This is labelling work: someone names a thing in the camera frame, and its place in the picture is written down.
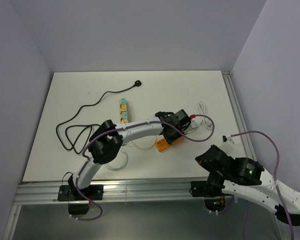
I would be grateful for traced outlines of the aluminium right side rail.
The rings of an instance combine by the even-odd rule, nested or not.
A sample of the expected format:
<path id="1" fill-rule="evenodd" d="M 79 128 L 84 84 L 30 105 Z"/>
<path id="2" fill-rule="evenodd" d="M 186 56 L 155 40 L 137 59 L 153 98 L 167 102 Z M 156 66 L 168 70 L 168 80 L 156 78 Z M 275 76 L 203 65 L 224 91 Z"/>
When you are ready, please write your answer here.
<path id="1" fill-rule="evenodd" d="M 238 131 L 240 133 L 246 132 L 248 129 L 247 129 L 247 126 L 246 126 L 246 123 L 244 120 L 244 116 L 243 116 L 243 113 L 242 113 L 242 110 L 241 110 L 241 107 L 240 107 L 240 104 L 239 104 L 239 101 L 238 101 L 238 98 L 237 98 L 237 95 L 236 95 L 236 92 L 234 89 L 234 85 L 232 83 L 231 72 L 230 71 L 222 71 L 221 74 L 222 74 L 223 81 L 224 81 L 224 84 L 225 84 L 225 87 L 226 87 L 226 90 L 227 90 L 227 93 L 229 96 L 230 104 L 232 107 L 232 111 L 234 113 L 234 118 L 236 121 Z M 244 151 L 245 151 L 247 157 L 256 161 L 257 157 L 255 154 L 250 136 L 248 134 L 241 135 L 240 139 L 242 141 L 243 148 L 244 148 Z"/>

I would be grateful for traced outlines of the aluminium rail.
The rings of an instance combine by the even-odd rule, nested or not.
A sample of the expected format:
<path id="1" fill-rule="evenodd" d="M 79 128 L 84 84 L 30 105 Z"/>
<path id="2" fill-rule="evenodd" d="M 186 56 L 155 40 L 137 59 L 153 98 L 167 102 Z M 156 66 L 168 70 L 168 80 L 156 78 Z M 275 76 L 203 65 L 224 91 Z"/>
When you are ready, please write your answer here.
<path id="1" fill-rule="evenodd" d="M 237 95 L 236 95 L 236 92 L 234 89 L 234 85 L 232 83 L 231 72 L 230 71 L 222 71 L 221 74 L 222 74 L 223 81 L 224 81 L 224 84 L 225 84 L 225 87 L 226 87 L 226 90 L 227 90 L 227 93 L 229 96 L 230 104 L 232 107 L 232 111 L 234 113 L 234 118 L 236 121 L 238 131 L 240 133 L 246 132 L 248 129 L 247 129 L 247 126 L 246 126 L 246 123 L 244 120 L 244 116 L 243 116 L 243 113 L 242 113 L 242 110 L 241 110 L 241 107 L 240 107 L 240 104 L 239 104 L 239 101 L 238 101 L 238 98 L 237 98 Z M 242 141 L 243 148 L 244 148 L 244 151 L 245 151 L 247 157 L 256 161 L 257 157 L 255 154 L 250 136 L 248 134 L 241 135 L 240 139 Z"/>
<path id="2" fill-rule="evenodd" d="M 204 181 L 205 177 L 149 178 L 126 180 L 94 180 L 92 185 L 102 185 L 102 200 L 98 203 L 149 202 L 194 200 L 190 194 L 192 181 Z M 62 183 L 34 182 L 17 187 L 14 205 L 61 204 L 57 200 Z"/>

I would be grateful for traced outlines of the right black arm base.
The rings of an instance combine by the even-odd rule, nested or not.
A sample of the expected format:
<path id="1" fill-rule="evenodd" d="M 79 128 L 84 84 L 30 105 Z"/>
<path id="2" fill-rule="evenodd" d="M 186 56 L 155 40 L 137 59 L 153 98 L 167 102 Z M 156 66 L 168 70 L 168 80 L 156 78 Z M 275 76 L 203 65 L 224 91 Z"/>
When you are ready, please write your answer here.
<path id="1" fill-rule="evenodd" d="M 224 181 L 217 172 L 211 172 L 207 180 L 191 181 L 189 193 L 194 198 L 204 198 L 204 206 L 208 211 L 223 211 L 226 208 L 225 194 L 222 193 Z"/>

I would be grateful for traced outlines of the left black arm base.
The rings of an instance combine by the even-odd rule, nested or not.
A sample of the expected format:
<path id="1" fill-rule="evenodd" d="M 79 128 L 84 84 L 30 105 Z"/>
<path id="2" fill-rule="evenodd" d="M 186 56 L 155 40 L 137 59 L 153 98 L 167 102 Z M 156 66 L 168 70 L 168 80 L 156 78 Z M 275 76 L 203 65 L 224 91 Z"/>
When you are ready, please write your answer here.
<path id="1" fill-rule="evenodd" d="M 72 217 L 82 217 L 88 213 L 92 205 L 100 209 L 98 218 L 102 215 L 102 207 L 96 203 L 103 199 L 104 186 L 102 184 L 90 185 L 86 188 L 78 189 L 74 183 L 73 174 L 67 180 L 67 184 L 61 183 L 58 190 L 57 201 L 67 202 L 68 213 Z"/>

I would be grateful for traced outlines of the beige red power strip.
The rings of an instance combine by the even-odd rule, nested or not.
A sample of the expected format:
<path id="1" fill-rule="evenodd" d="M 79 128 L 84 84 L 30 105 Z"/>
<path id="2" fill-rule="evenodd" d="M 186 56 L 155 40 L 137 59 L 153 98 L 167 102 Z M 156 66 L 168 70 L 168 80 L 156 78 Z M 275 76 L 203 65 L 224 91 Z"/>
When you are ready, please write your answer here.
<path id="1" fill-rule="evenodd" d="M 128 102 L 126 98 L 121 98 L 119 100 L 119 120 L 121 124 L 127 124 L 131 121 Z"/>

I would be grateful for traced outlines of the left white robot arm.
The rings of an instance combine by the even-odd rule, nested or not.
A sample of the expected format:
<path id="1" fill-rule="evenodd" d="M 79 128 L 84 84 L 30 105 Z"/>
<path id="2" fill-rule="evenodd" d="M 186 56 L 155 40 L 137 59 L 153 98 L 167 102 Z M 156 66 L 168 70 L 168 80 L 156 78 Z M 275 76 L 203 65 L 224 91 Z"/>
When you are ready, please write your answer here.
<path id="1" fill-rule="evenodd" d="M 123 145 L 149 136 L 163 136 L 168 144 L 172 144 L 191 123 L 191 118 L 183 109 L 176 113 L 160 111 L 152 117 L 130 123 L 114 124 L 112 120 L 106 120 L 84 148 L 82 156 L 86 162 L 69 178 L 69 194 L 76 200 L 85 198 L 97 171 L 102 165 L 113 161 Z"/>

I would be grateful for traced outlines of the orange-yellow charger with cable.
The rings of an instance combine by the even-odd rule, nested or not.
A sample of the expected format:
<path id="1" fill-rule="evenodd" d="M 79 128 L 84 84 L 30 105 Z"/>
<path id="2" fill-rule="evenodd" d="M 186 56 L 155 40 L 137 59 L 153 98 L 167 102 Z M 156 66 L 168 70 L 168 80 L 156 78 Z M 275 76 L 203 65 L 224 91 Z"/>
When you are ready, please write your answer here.
<path id="1" fill-rule="evenodd" d="M 128 120 L 127 120 L 127 119 L 124 119 L 124 118 L 122 118 L 122 119 L 120 120 L 120 122 L 121 122 L 122 124 L 127 124 L 127 123 L 128 123 Z"/>

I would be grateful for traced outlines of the aluminium front rail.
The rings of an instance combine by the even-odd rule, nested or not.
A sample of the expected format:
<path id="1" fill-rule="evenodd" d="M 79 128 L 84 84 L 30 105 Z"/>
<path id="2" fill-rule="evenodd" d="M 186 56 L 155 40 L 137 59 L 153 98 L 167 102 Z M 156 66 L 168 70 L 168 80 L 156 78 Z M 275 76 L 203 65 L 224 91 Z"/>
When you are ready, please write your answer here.
<path id="1" fill-rule="evenodd" d="M 194 200 L 190 194 L 192 181 L 204 181 L 205 177 L 149 178 L 126 180 L 94 180 L 92 185 L 102 185 L 102 200 L 98 203 L 149 202 Z M 14 205 L 61 204 L 57 200 L 62 183 L 34 182 L 17 187 Z"/>

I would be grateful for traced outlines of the orange power strip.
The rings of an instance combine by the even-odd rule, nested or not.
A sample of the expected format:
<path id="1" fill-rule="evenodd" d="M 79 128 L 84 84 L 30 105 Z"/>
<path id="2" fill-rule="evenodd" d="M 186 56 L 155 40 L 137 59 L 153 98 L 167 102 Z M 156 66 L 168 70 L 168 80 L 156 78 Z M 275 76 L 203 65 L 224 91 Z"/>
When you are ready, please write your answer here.
<path id="1" fill-rule="evenodd" d="M 162 153 L 162 152 L 166 151 L 167 149 L 169 149 L 170 147 L 179 144 L 184 139 L 185 139 L 185 137 L 181 136 L 177 140 L 175 140 L 173 143 L 169 144 L 164 138 L 162 138 L 160 140 L 157 140 L 155 142 L 154 146 L 159 153 Z"/>

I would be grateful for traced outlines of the yellow two-tone charger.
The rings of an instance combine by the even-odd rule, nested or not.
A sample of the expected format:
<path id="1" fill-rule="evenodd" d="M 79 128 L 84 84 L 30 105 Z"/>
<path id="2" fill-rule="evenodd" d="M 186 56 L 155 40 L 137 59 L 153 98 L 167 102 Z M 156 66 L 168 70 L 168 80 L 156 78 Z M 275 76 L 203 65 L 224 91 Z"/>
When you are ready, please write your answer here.
<path id="1" fill-rule="evenodd" d="M 121 105 L 120 105 L 120 111 L 121 111 L 121 112 L 127 112 L 127 111 L 128 111 L 127 105 L 121 104 Z"/>

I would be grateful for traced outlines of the light teal charger with cable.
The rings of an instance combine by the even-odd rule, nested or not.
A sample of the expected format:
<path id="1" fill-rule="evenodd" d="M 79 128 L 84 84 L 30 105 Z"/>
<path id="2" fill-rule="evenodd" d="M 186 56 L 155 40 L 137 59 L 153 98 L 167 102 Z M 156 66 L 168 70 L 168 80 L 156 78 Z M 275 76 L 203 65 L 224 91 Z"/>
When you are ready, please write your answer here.
<path id="1" fill-rule="evenodd" d="M 122 111 L 121 116 L 122 116 L 123 119 L 128 119 L 129 118 L 128 113 L 126 111 Z"/>

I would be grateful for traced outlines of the teal two-tone charger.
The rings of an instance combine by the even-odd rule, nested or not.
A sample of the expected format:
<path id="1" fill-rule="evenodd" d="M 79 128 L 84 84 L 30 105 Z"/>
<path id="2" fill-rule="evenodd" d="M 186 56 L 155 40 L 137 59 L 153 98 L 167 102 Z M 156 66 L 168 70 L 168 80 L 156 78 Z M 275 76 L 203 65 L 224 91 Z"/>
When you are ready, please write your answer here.
<path id="1" fill-rule="evenodd" d="M 127 100 L 125 98 L 121 98 L 120 99 L 120 104 L 121 105 L 126 105 L 127 104 Z"/>

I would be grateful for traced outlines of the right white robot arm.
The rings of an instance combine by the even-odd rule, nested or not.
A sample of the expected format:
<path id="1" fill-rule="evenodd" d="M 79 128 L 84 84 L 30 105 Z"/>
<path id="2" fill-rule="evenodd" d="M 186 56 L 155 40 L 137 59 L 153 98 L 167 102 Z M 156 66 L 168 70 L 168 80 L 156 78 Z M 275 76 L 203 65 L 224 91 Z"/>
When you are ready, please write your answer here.
<path id="1" fill-rule="evenodd" d="M 257 161 L 232 158 L 216 145 L 195 161 L 209 175 L 207 180 L 191 184 L 192 196 L 233 195 L 267 209 L 285 224 L 300 226 L 300 192 L 275 180 Z"/>

